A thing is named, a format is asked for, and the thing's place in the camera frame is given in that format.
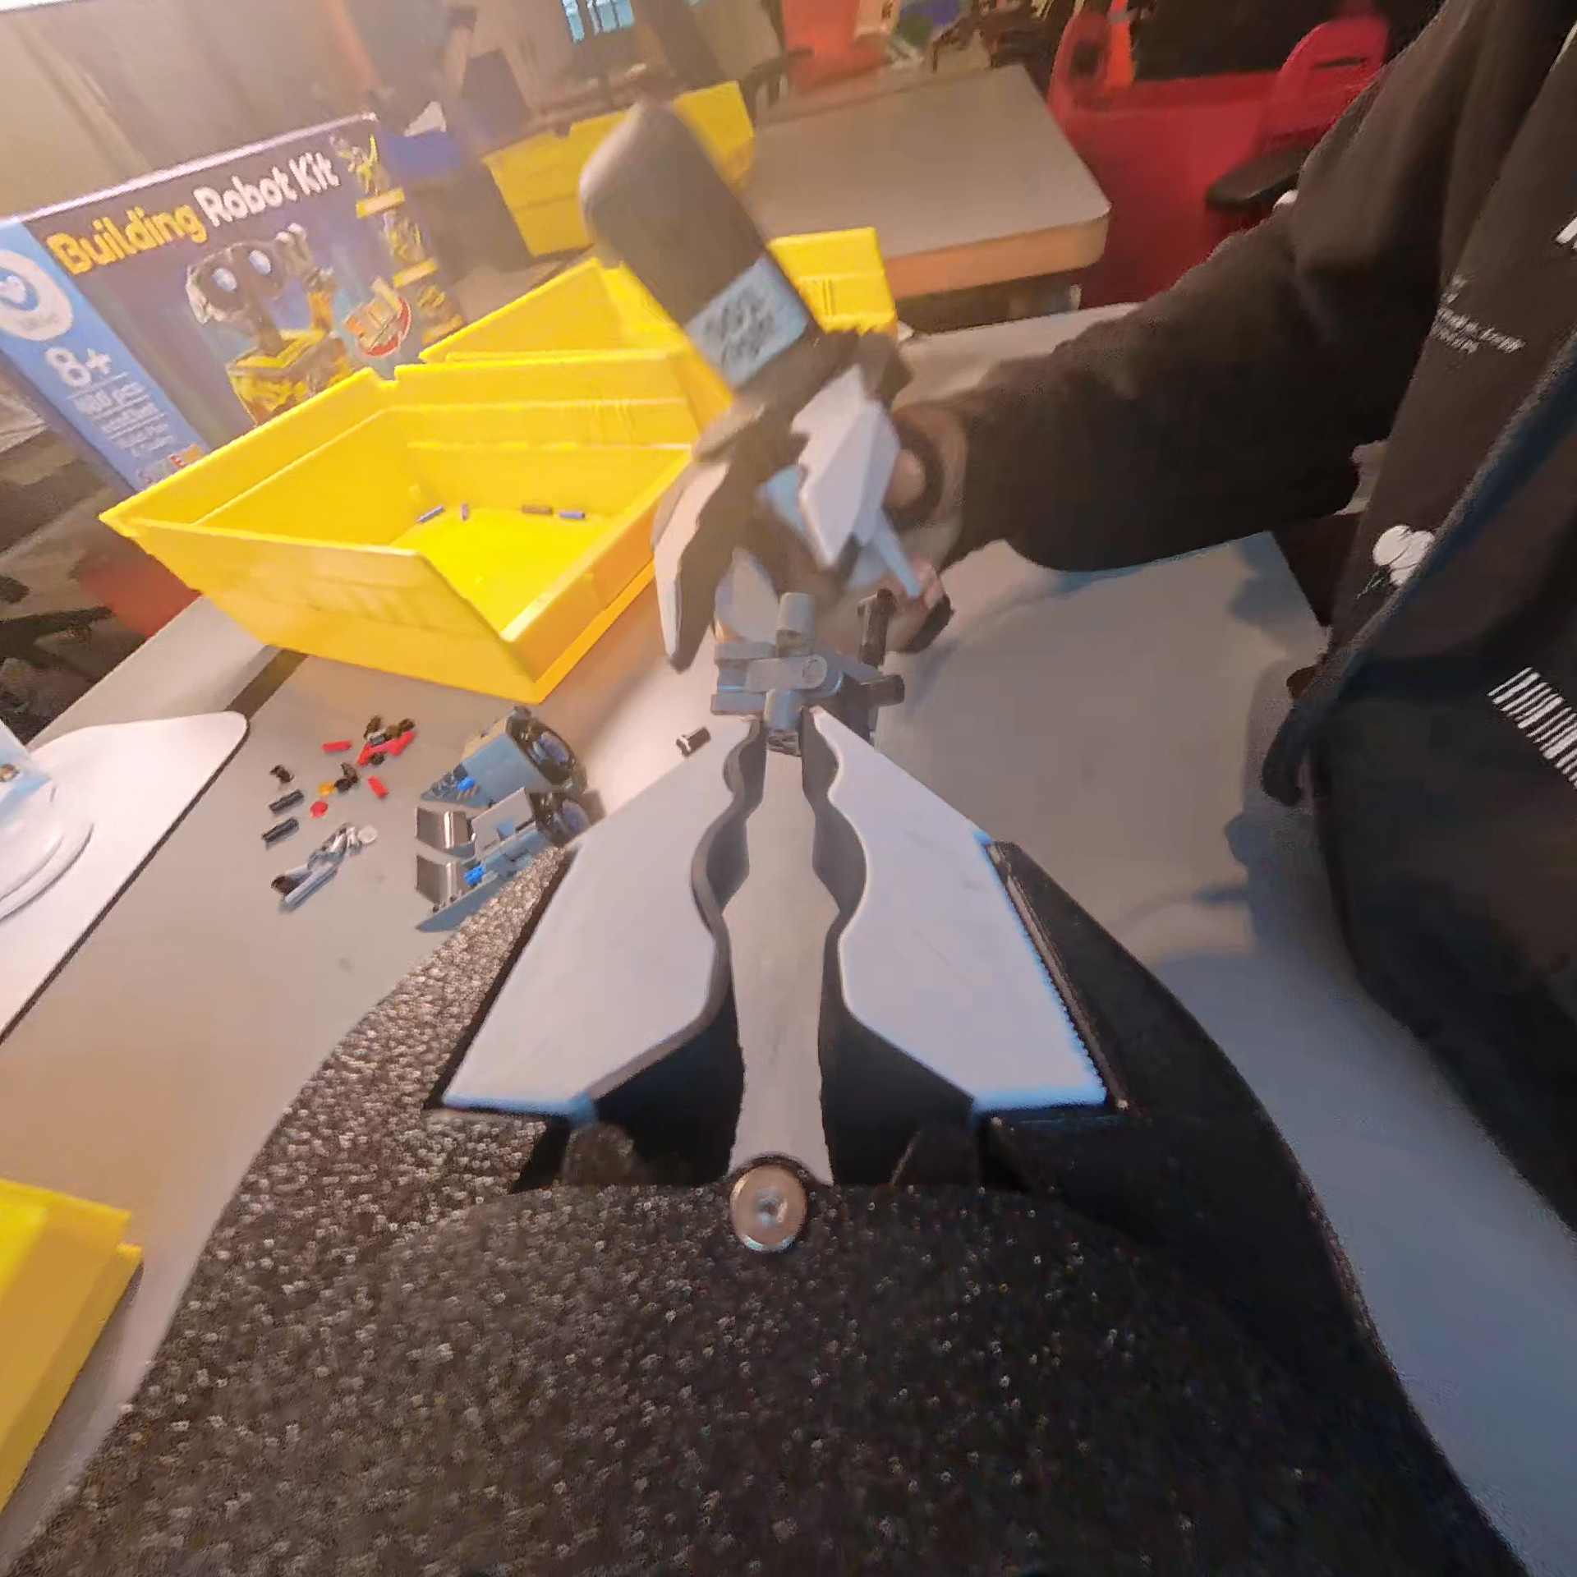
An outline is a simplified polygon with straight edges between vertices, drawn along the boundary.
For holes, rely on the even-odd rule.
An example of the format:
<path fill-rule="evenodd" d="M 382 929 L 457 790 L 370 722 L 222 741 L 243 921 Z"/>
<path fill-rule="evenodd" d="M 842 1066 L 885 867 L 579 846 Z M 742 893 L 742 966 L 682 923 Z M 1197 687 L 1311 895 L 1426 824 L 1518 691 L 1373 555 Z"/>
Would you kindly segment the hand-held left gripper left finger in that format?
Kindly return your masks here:
<path fill-rule="evenodd" d="M 442 1081 L 447 1111 L 611 1124 L 682 1182 L 729 1169 L 744 1055 L 723 910 L 763 773 L 763 724 L 716 721 L 575 843 Z"/>

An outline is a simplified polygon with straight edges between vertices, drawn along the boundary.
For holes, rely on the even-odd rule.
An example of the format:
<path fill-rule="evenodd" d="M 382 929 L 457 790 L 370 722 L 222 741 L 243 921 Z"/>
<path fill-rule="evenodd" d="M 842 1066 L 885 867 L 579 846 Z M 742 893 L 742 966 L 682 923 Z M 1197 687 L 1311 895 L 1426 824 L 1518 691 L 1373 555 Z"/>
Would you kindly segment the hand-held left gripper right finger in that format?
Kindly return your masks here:
<path fill-rule="evenodd" d="M 1106 1113 L 1093 1032 L 1007 852 L 829 713 L 802 726 L 823 951 L 821 1122 L 836 1179 L 889 1179 L 922 1130 Z"/>

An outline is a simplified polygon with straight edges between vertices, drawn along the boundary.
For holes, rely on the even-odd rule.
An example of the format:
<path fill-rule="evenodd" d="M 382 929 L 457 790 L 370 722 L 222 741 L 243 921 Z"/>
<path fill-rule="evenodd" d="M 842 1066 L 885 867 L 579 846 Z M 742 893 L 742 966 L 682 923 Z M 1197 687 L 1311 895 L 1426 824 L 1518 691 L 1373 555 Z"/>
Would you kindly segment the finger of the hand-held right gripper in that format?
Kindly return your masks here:
<path fill-rule="evenodd" d="M 686 471 L 658 507 L 658 610 L 665 657 L 676 672 L 697 659 L 742 531 L 744 488 L 731 471 Z"/>
<path fill-rule="evenodd" d="M 791 435 L 800 443 L 793 523 L 819 568 L 900 568 L 885 507 L 900 441 L 864 371 L 823 383 L 793 416 Z"/>

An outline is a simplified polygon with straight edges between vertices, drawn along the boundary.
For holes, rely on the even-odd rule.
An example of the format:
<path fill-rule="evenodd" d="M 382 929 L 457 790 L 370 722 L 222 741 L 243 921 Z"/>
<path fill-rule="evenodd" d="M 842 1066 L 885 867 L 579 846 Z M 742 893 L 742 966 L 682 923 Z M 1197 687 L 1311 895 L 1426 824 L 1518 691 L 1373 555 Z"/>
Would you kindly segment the black brick assembly coloured pins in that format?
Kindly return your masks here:
<path fill-rule="evenodd" d="M 891 625 L 898 608 L 898 597 L 889 587 L 881 587 L 860 600 L 859 644 L 849 655 L 819 638 L 815 602 L 810 595 L 783 595 L 776 632 L 772 638 L 761 642 L 774 644 L 780 651 L 815 649 L 825 653 L 832 666 L 832 677 L 823 696 L 806 706 L 793 726 L 782 730 L 767 726 L 757 715 L 716 715 L 710 702 L 712 715 L 757 722 L 765 737 L 765 747 L 783 756 L 802 754 L 806 717 L 815 711 L 829 713 L 855 736 L 866 743 L 874 743 L 881 711 L 898 706 L 906 696 L 904 679 L 898 674 L 891 674 L 885 666 Z"/>

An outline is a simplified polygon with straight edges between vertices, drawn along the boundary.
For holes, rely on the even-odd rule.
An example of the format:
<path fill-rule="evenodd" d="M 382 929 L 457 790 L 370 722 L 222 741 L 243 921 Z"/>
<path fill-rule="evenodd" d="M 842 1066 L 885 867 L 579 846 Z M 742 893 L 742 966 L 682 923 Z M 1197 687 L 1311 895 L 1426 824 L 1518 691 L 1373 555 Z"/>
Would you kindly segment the small brick parts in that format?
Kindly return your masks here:
<path fill-rule="evenodd" d="M 412 717 L 374 715 L 357 736 L 322 741 L 327 775 L 307 781 L 284 762 L 271 766 L 275 792 L 262 844 L 286 863 L 269 878 L 280 914 L 297 914 L 344 869 L 365 861 L 382 828 L 361 814 L 389 801 L 389 766 L 417 739 Z"/>

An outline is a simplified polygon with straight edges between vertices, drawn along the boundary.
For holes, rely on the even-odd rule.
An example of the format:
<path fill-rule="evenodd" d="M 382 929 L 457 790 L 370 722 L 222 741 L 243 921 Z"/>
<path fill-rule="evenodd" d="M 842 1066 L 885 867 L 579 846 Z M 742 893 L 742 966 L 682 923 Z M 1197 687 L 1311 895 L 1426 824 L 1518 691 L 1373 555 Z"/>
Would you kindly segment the grey desk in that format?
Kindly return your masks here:
<path fill-rule="evenodd" d="M 1452 1466 L 1529 1571 L 1574 1573 L 1574 1235 L 1358 987 L 1309 828 L 1257 790 L 1287 675 L 1324 630 L 1255 537 L 1118 576 L 994 544 L 904 662 L 881 747 L 1014 841 L 1232 1055 L 1320 1194 Z M 263 846 L 374 713 L 416 717 L 417 784 L 494 696 L 278 655 L 202 600 L 42 734 L 235 709 L 241 749 L 4 1036 L 4 1177 L 132 1214 L 141 1280 L 4 1511 L 4 1565 L 93 1458 L 256 1150 L 354 1025 L 442 944 L 417 931 L 410 798 L 297 914 Z"/>

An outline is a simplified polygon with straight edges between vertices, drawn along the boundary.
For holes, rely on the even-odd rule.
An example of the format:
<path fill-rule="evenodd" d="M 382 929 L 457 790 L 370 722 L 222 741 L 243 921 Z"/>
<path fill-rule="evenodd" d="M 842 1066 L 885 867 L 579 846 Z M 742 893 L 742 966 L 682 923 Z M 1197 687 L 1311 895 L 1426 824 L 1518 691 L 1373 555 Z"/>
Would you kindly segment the person's right hand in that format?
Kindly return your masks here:
<path fill-rule="evenodd" d="M 958 557 L 964 537 L 964 484 L 969 435 L 960 413 L 945 401 L 898 405 L 894 428 L 900 456 L 887 488 L 887 512 L 921 578 L 921 595 L 902 623 L 900 651 L 917 657 L 954 615 L 941 572 Z"/>

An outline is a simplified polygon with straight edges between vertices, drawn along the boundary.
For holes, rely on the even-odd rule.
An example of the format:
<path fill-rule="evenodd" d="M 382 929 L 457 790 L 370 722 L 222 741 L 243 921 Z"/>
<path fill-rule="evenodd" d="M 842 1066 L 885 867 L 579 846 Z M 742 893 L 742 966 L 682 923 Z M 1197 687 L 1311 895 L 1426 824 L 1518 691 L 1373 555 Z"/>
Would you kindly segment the grey twin engine brick model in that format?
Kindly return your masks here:
<path fill-rule="evenodd" d="M 421 933 L 457 929 L 539 858 L 605 816 L 568 739 L 517 706 L 468 741 L 416 813 Z"/>

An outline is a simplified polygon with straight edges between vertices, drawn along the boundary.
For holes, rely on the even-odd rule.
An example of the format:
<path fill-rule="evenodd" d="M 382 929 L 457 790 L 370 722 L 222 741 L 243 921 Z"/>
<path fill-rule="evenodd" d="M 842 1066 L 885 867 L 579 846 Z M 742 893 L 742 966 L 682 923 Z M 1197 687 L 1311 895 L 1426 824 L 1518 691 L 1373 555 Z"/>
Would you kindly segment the red chair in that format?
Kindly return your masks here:
<path fill-rule="evenodd" d="M 902 2 L 780 2 L 791 86 L 814 90 L 889 63 Z"/>

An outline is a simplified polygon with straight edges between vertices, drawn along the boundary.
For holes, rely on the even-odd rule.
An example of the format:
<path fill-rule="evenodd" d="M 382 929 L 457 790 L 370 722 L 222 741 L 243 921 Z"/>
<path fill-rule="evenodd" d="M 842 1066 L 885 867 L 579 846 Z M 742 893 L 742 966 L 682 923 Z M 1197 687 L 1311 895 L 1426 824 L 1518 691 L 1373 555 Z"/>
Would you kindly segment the wooden edged table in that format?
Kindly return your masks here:
<path fill-rule="evenodd" d="M 774 238 L 875 231 L 898 302 L 1071 283 L 1112 225 L 1024 65 L 814 94 L 761 122 L 746 193 Z"/>

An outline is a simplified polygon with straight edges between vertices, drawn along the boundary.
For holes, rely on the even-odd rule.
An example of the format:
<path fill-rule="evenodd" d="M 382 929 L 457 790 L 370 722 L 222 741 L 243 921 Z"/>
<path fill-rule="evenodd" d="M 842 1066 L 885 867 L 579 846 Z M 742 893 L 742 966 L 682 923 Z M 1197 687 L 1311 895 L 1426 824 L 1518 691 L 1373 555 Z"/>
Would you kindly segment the printed toy box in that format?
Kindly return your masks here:
<path fill-rule="evenodd" d="M 466 323 L 370 112 L 3 223 L 4 371 L 130 493 Z"/>

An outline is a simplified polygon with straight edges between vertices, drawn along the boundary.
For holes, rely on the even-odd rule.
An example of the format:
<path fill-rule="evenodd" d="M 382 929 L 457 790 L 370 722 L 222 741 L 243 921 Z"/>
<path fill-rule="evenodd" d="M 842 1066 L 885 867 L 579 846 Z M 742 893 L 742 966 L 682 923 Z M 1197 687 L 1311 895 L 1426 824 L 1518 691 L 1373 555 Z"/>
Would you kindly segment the person's black hoodie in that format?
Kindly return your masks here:
<path fill-rule="evenodd" d="M 1574 3 L 1448 3 L 1365 112 L 1444 157 L 1433 304 L 1268 751 L 1339 931 L 1574 1227 Z"/>

